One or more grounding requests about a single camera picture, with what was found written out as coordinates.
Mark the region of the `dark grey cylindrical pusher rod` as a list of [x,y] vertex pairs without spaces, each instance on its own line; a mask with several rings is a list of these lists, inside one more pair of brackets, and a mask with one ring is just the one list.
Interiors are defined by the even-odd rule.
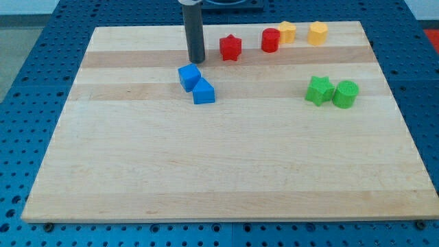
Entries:
[[205,61],[201,2],[181,0],[189,60],[195,64]]

